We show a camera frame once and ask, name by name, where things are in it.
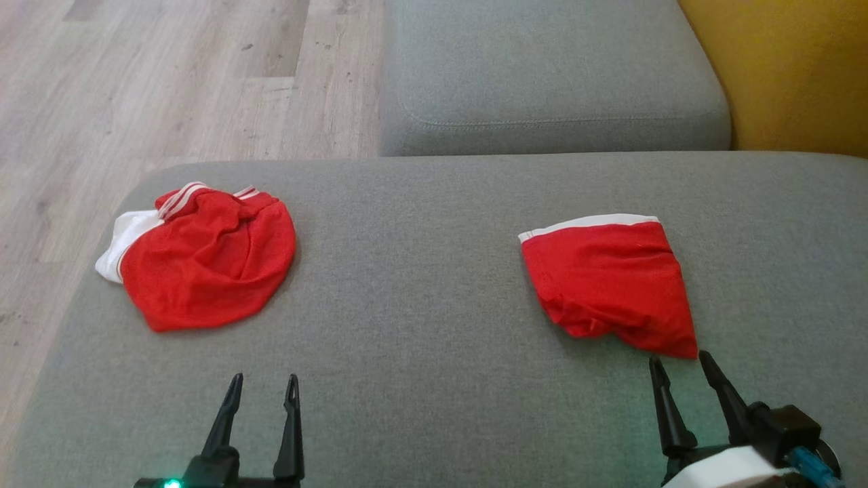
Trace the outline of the grey sofa seat cushion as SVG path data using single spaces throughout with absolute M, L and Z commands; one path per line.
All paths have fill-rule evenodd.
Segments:
M 270 476 L 300 377 L 308 488 L 659 488 L 648 356 L 548 321 L 518 234 L 650 214 L 681 262 L 698 345 L 746 401 L 818 420 L 868 488 L 868 161 L 814 152 L 599 152 L 200 163 L 183 184 L 257 186 L 298 232 L 290 274 L 236 325 L 153 333 L 88 272 L 4 488 L 132 488 L 183 472 L 233 375 L 241 473 Z

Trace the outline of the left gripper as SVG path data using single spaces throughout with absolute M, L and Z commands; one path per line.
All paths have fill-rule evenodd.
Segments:
M 233 376 L 221 402 L 202 456 L 192 458 L 179 478 L 140 478 L 134 488 L 300 488 L 304 479 L 303 433 L 300 408 L 300 382 L 291 374 L 286 387 L 286 421 L 272 478 L 239 476 L 241 460 L 235 456 L 215 457 L 230 447 L 233 420 L 241 405 L 243 374 Z

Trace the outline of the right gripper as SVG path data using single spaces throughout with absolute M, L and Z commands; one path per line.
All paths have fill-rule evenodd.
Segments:
M 680 458 L 697 448 L 698 442 L 675 404 L 663 362 L 650 357 L 661 451 L 667 458 L 680 458 L 672 462 L 661 488 L 816 488 L 788 463 L 795 447 L 805 447 L 821 457 L 844 483 L 840 463 L 830 445 L 822 441 L 818 422 L 794 405 L 769 408 L 755 403 L 747 408 L 709 352 L 698 352 L 698 360 L 708 385 L 718 396 L 729 443 L 740 447 L 702 448 Z M 751 440 L 748 418 L 755 428 Z

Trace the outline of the red and white jersey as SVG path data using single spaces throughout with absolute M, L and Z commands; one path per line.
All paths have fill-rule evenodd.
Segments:
M 190 182 L 151 209 L 117 217 L 95 270 L 124 288 L 155 333 L 211 329 L 260 312 L 296 247 L 279 198 L 254 186 L 227 192 Z

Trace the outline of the yellow cushion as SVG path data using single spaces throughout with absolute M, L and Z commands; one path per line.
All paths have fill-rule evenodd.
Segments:
M 868 159 L 868 0 L 678 0 L 735 150 Z

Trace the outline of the red shorts white waistband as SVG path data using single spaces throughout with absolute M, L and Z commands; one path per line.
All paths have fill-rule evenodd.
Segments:
M 569 336 L 698 358 L 682 267 L 657 217 L 585 216 L 518 240 L 540 305 Z

